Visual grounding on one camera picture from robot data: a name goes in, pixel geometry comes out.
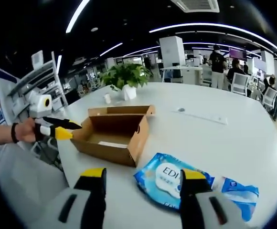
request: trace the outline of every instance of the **air conditioner vent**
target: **air conditioner vent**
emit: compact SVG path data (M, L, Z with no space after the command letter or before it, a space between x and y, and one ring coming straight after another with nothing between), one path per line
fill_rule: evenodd
M185 13L216 12L219 13L217 0L171 0Z

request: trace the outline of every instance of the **blue wet wipes package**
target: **blue wet wipes package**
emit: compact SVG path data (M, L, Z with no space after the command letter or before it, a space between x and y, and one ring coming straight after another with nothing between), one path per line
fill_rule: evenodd
M171 155L157 153L145 167L134 175L134 178L138 186L151 199L164 206L179 209L182 168L198 170ZM211 186L214 177L198 171L206 177Z
M258 188L252 185L244 186L225 177L222 181L222 193L241 209L243 220L249 221L256 207Z

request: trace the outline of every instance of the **white pillar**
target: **white pillar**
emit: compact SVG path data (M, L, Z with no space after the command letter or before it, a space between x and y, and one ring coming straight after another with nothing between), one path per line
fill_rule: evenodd
M185 65L183 40L180 37L164 37L160 39L164 68L171 67L172 63Z
M157 61L156 61L156 54L155 53L149 54L149 58L150 58L151 65L155 65L157 63Z
M249 73L253 74L253 68L254 68L254 59L250 59L248 58L247 59L247 65L248 65L248 68L249 68Z
M110 58L106 59L105 63L106 63L107 69L109 70L110 68L112 68L115 65L114 58L110 57Z
M266 74L268 75L272 75L275 73L274 70L274 57L271 53L267 52L267 51L262 51L262 61L266 62L266 66L267 66L267 71Z
M194 57L198 57L199 54L201 53L200 50L198 49L194 49L193 51L194 51Z

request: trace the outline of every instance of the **cardboard box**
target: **cardboard box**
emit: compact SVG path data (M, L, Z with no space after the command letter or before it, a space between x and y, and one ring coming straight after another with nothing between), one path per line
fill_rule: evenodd
M147 116L155 107L121 106L88 110L82 129L73 131L71 142L79 152L136 167L149 135Z

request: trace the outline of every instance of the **white table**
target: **white table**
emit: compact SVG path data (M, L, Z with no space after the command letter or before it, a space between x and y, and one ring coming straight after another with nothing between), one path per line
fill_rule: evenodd
M191 67L191 66L172 66L167 68L161 68L163 70L162 82L164 82L165 72L167 70L180 70L183 76L184 84L195 84L200 85L202 67Z
M61 113L78 123L87 109L107 106L103 96L110 93L112 105L156 107L149 118L150 135L138 168L157 152L171 154L211 175L222 175L244 185L259 187L260 197L250 226L269 220L277 207L277 130L262 105L231 92L180 83L149 83L137 90L137 98L120 101L110 88L99 89ZM221 117L227 125L176 113ZM136 169L113 164L79 153L73 144L58 141L60 158L70 187L85 169L107 168L107 209L104 229L181 228L177 214L164 211L148 201L133 178Z

